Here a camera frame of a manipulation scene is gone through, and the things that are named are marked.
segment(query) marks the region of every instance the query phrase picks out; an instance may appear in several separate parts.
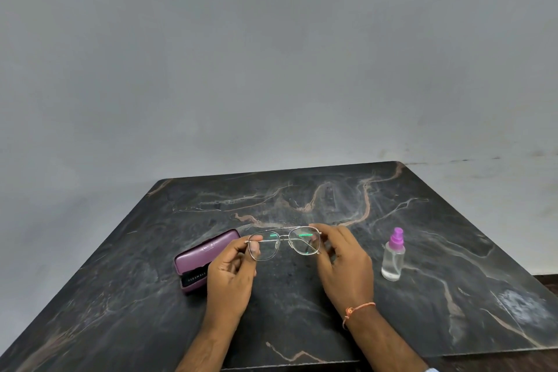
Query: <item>purple spray nozzle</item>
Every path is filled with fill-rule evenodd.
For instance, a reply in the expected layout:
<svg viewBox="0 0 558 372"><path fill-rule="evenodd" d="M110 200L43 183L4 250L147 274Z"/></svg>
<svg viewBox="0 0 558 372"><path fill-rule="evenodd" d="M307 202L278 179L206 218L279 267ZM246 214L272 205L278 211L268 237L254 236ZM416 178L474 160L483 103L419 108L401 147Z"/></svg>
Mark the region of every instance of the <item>purple spray nozzle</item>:
<svg viewBox="0 0 558 372"><path fill-rule="evenodd" d="M389 238L389 247L392 250L401 250L403 248L403 228L394 228L394 233Z"/></svg>

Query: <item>gray wall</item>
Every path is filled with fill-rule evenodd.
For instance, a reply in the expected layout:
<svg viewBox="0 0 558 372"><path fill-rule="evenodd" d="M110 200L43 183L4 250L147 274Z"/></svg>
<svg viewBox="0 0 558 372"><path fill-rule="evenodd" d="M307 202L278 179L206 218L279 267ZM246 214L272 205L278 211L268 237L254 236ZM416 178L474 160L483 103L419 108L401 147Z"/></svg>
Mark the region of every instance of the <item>gray wall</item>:
<svg viewBox="0 0 558 372"><path fill-rule="evenodd" d="M0 0L0 352L159 178L499 157L554 208L557 2Z"/></svg>

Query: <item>purple glasses case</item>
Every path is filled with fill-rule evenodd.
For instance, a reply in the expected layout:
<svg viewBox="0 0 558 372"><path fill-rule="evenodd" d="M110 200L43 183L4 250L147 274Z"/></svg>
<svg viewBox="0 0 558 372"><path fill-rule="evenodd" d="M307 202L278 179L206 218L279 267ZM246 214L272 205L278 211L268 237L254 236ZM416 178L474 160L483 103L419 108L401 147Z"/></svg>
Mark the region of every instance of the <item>purple glasses case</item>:
<svg viewBox="0 0 558 372"><path fill-rule="evenodd" d="M180 288L183 293L188 294L205 285L209 264L228 243L240 237L237 230L228 230L177 255L174 264L176 273L180 275Z"/></svg>

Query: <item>eyeglasses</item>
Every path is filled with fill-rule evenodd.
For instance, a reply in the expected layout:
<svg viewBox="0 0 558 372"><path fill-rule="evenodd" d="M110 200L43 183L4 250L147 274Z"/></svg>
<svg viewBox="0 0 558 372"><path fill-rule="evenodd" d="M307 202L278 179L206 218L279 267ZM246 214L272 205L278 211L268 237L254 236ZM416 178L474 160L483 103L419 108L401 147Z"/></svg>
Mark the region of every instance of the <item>eyeglasses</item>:
<svg viewBox="0 0 558 372"><path fill-rule="evenodd" d="M281 235L276 231L290 230L288 234ZM250 256L254 260L269 260L279 250L282 240L288 240L289 246L297 253L310 256L319 252L321 232L311 226L294 226L284 228L273 228L260 231L248 237Z"/></svg>

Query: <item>orange thread bracelet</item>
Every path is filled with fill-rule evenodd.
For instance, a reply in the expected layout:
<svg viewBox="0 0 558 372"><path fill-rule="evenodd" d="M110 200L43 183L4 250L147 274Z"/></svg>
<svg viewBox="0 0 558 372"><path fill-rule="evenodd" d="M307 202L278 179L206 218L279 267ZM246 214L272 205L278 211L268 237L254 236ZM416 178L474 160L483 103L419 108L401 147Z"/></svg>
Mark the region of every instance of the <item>orange thread bracelet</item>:
<svg viewBox="0 0 558 372"><path fill-rule="evenodd" d="M345 319L343 319L343 329L345 330L345 322L347 321L347 319L350 318L351 314L355 311L355 310L359 310L361 307L365 307L365 306L375 306L376 303L374 302L370 302L370 303L365 303L363 305L357 306L357 307L348 307L347 309L345 309Z"/></svg>

